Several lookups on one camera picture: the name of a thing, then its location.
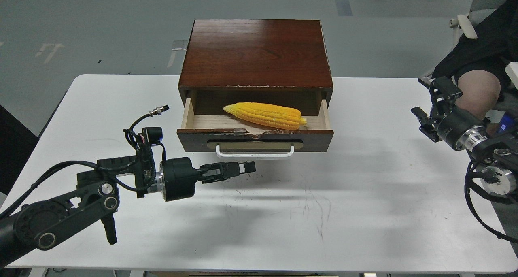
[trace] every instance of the white handle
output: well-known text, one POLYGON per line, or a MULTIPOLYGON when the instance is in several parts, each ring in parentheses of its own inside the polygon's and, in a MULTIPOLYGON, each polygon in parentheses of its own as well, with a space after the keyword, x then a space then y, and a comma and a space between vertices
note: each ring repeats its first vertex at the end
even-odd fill
POLYGON ((459 21, 459 26, 461 27, 462 31, 464 31, 464 35, 468 37, 469 39, 477 39, 477 32, 475 32, 475 28, 473 28, 473 25, 469 21, 468 17, 465 15, 457 15, 457 20, 459 21))
POLYGON ((216 155, 219 158, 256 158, 258 160, 279 160, 287 159, 295 153, 295 146, 290 146, 289 153, 222 153, 220 145, 216 144, 216 155))
POLYGON ((509 63, 509 65, 505 67, 505 72, 507 72, 507 76, 509 76, 513 85, 518 89, 518 62, 513 61, 509 63))

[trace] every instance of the white table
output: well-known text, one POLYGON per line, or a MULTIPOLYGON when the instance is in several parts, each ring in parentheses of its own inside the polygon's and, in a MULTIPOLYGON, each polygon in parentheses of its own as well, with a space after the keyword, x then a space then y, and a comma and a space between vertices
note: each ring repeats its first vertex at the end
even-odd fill
MULTIPOLYGON (((197 184, 193 198, 136 199, 121 190, 118 242, 100 222, 50 251, 12 265, 202 271, 504 273, 518 262, 508 242, 479 225, 466 206, 468 157, 418 130, 412 107, 429 94, 415 79, 335 78, 329 107, 335 135, 327 153, 257 161, 257 172, 197 184)), ((74 80, 34 149, 7 207, 37 177, 65 160, 133 155, 123 128, 147 111, 170 111, 135 128, 161 126, 167 157, 198 166, 213 153, 185 153, 176 136, 183 105, 178 76, 83 75, 74 80)), ((155 150, 157 162, 160 149, 155 150)), ((43 183, 27 203, 75 189, 71 167, 43 183)), ((129 181, 131 177, 122 177, 129 181)), ((489 202, 481 217, 502 227, 489 202)))

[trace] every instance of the wooden box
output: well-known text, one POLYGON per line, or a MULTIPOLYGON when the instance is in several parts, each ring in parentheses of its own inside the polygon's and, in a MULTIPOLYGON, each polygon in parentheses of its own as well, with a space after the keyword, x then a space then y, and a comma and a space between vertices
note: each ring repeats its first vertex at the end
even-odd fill
POLYGON ((320 21, 196 20, 178 84, 185 151, 327 151, 333 82, 320 21), (299 130, 251 124, 223 111, 236 102, 299 109, 299 130))

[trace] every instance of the cable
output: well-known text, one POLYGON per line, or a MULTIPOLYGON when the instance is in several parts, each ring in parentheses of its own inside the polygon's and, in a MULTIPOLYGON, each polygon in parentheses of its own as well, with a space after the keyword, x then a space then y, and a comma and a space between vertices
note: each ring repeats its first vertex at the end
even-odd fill
POLYGON ((127 165, 117 166, 114 168, 104 168, 102 166, 98 166, 96 163, 92 163, 89 161, 64 161, 64 162, 55 164, 54 166, 52 166, 51 168, 46 170, 46 172, 44 172, 43 175, 41 175, 31 185, 31 187, 24 194, 22 194, 22 196, 20 196, 20 198, 18 198, 15 202, 13 202, 13 204, 11 204, 11 206, 9 206, 7 209, 5 209, 5 211, 2 212, 2 214, 0 214, 0 219, 4 219, 4 218, 10 216, 22 204, 22 202, 25 199, 27 199, 27 197, 32 193, 32 191, 34 191, 36 188, 38 188, 38 186, 41 183, 43 183, 46 179, 48 179, 53 174, 59 172, 60 170, 63 170, 64 168, 67 168, 68 166, 73 166, 73 165, 77 164, 80 166, 87 166, 89 168, 93 168, 94 170, 98 170, 100 172, 120 172, 122 170, 126 170, 127 168, 129 168, 130 166, 132 166, 135 163, 136 163, 136 161, 132 161, 132 162, 128 163, 127 165))
POLYGON ((158 144, 159 146, 162 146, 162 161, 167 161, 166 157, 165 157, 165 146, 163 145, 163 143, 159 143, 158 144))
POLYGON ((141 187, 141 188, 134 188, 134 187, 131 187, 131 186, 128 186, 126 185, 125 183, 123 183, 122 181, 120 181, 119 179, 117 179, 117 177, 115 176, 112 176, 110 178, 112 181, 114 181, 115 183, 121 185, 122 188, 124 189, 127 189, 129 191, 132 191, 132 192, 141 192, 141 191, 147 191, 149 189, 149 187, 151 187, 153 185, 153 181, 149 181, 146 186, 144 187, 141 187))
POLYGON ((510 237, 510 236, 507 236, 506 234, 503 234, 499 231, 497 231, 496 229, 493 229, 492 227, 490 227, 489 225, 487 225, 481 218, 480 216, 478 215, 477 211, 475 210, 475 207, 473 206, 473 202, 471 200, 471 196, 470 196, 470 181, 472 182, 472 179, 469 178, 468 176, 468 172, 472 172, 476 167, 477 167, 478 163, 473 166, 473 162, 470 162, 468 164, 468 170, 466 172, 466 182, 464 183, 464 197, 466 198, 466 203, 468 204, 468 208, 469 210, 471 211, 471 213, 473 214, 473 216, 475 217, 476 220, 478 220, 478 222, 485 228, 487 229, 488 231, 490 231, 490 233, 494 234, 497 238, 499 239, 504 239, 504 240, 507 240, 508 242, 511 242, 511 243, 515 243, 515 244, 518 244, 518 239, 516 238, 513 238, 513 237, 510 237))
MULTIPOLYGON (((133 128, 135 128, 135 126, 137 124, 139 124, 139 122, 141 122, 142 120, 144 120, 148 117, 153 117, 153 115, 161 115, 161 113, 163 111, 167 111, 167 110, 169 110, 168 105, 163 105, 162 107, 157 107, 153 111, 150 111, 148 114, 145 114, 145 115, 141 116, 140 118, 138 118, 135 122, 133 122, 133 124, 131 124, 129 129, 123 129, 126 140, 135 150, 137 150, 137 148, 138 148, 137 139, 139 137, 133 131, 133 128)), ((163 148, 162 158, 165 161, 165 146, 163 146, 163 144, 160 144, 160 145, 163 148)), ((55 164, 54 166, 52 166, 51 168, 46 170, 46 172, 44 172, 43 175, 41 175, 35 181, 35 183, 33 183, 31 185, 31 187, 26 192, 24 192, 24 194, 22 194, 22 196, 20 196, 20 198, 15 200, 15 202, 13 202, 13 204, 11 204, 7 209, 5 209, 5 211, 0 214, 0 219, 4 219, 4 218, 10 216, 22 204, 22 202, 25 199, 27 199, 27 197, 32 193, 32 191, 34 191, 41 183, 43 183, 46 179, 48 179, 53 174, 59 172, 60 170, 63 170, 64 168, 67 168, 68 166, 73 166, 73 165, 77 164, 80 166, 87 166, 89 168, 93 168, 94 170, 97 170, 100 172, 110 173, 110 172, 121 172, 123 170, 127 170, 128 168, 133 166, 135 163, 137 163, 137 159, 134 159, 132 162, 130 162, 124 166, 117 166, 117 167, 113 167, 113 168, 105 168, 103 166, 99 166, 98 164, 92 163, 89 161, 64 161, 64 162, 55 164)), ((111 177, 115 183, 118 183, 119 185, 121 185, 121 187, 128 189, 130 191, 133 191, 133 192, 145 191, 149 187, 151 187, 151 185, 153 185, 153 181, 151 180, 146 184, 146 186, 144 186, 142 188, 134 188, 134 187, 128 186, 125 183, 121 182, 119 179, 117 179, 117 177, 115 177, 113 175, 108 174, 108 176, 111 177)))
POLYGON ((477 185, 476 183, 473 182, 473 178, 483 178, 480 172, 474 172, 475 168, 477 168, 479 163, 475 163, 475 165, 472 167, 473 163, 474 163, 473 161, 470 162, 470 164, 468 165, 468 170, 466 171, 466 181, 468 181, 469 188, 471 188, 473 191, 475 191, 478 195, 480 195, 485 200, 495 202, 495 203, 502 203, 502 204, 506 204, 506 205, 512 204, 512 202, 509 199, 491 195, 488 192, 486 192, 486 190, 484 190, 484 188, 480 187, 479 185, 477 185))

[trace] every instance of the table leg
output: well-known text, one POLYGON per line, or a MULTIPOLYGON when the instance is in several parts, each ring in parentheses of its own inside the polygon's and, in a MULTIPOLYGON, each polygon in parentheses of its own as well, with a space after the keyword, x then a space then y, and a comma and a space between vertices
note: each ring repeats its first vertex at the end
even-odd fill
POLYGON ((142 270, 131 270, 129 277, 144 277, 146 272, 142 270))
POLYGON ((45 277, 47 270, 46 268, 32 268, 28 277, 45 277))

